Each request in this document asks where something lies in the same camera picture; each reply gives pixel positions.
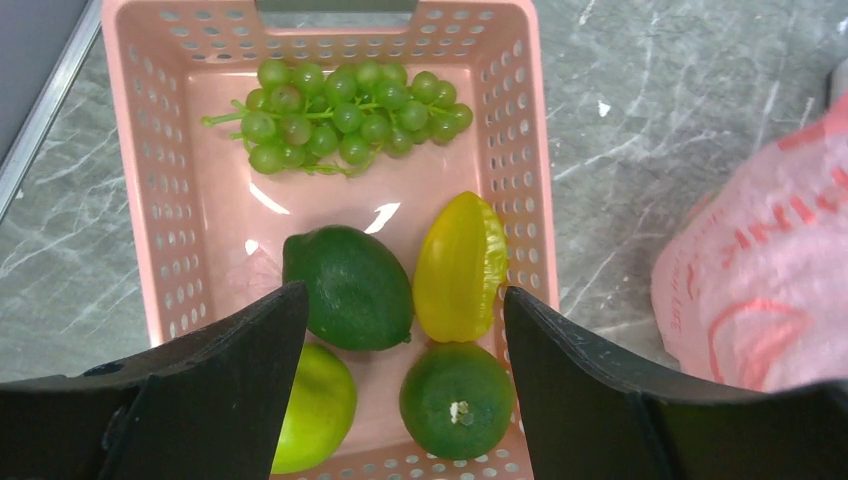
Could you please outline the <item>pink plastic bag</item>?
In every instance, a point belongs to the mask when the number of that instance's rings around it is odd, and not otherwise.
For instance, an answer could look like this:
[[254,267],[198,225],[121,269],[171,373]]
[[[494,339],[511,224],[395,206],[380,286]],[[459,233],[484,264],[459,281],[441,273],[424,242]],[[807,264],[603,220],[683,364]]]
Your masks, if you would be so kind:
[[683,372],[771,392],[847,375],[847,101],[689,213],[651,301]]

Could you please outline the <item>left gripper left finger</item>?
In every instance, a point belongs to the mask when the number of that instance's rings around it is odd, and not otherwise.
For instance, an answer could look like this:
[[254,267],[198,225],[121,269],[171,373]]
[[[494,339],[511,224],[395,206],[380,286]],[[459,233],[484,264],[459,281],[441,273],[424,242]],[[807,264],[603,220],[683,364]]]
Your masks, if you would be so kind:
[[1,387],[5,479],[266,479],[305,339],[306,287],[83,374]]

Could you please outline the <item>dark green fake lime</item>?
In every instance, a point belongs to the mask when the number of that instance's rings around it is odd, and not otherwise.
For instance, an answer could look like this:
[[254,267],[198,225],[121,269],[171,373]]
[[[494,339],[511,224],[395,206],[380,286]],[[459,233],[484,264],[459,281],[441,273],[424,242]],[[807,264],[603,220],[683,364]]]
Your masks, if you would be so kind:
[[408,370],[399,411],[414,442],[447,460],[469,460],[504,438],[516,405],[505,368],[471,342],[437,343]]

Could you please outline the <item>light green fake fruit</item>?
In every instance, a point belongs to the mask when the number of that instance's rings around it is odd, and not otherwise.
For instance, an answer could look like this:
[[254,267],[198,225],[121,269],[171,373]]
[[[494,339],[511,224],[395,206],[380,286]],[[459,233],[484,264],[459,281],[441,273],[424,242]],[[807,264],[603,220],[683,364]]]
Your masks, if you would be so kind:
[[330,458],[353,425],[357,401],[357,388],[345,363],[326,347],[306,343],[271,472],[297,473]]

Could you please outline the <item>yellow fake fruit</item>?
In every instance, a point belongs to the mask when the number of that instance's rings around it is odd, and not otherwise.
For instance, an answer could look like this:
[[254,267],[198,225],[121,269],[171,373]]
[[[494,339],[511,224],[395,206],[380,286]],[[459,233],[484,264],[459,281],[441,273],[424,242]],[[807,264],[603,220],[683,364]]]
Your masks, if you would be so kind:
[[507,269],[507,241],[493,208],[471,191],[454,197],[427,232],[414,271],[424,333],[441,343],[481,339],[493,326]]

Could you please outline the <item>green fake grape bunch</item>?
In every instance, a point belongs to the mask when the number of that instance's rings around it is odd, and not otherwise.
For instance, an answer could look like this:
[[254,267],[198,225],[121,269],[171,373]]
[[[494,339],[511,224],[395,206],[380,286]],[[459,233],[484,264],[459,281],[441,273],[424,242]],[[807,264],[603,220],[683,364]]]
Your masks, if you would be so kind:
[[453,83],[429,70],[410,76],[397,62],[365,60],[326,72],[316,63],[268,59],[256,78],[257,88],[232,101],[233,112],[202,123],[237,123],[230,137],[263,175],[357,176],[380,154],[402,158],[426,142],[448,144],[474,120]]

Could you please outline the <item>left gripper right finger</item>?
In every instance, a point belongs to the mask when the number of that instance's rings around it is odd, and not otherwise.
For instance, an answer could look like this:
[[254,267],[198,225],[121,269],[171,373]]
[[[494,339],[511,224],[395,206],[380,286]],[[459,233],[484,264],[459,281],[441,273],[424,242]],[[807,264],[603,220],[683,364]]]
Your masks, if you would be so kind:
[[506,291],[508,351],[538,479],[843,479],[847,384],[763,394],[649,361]]

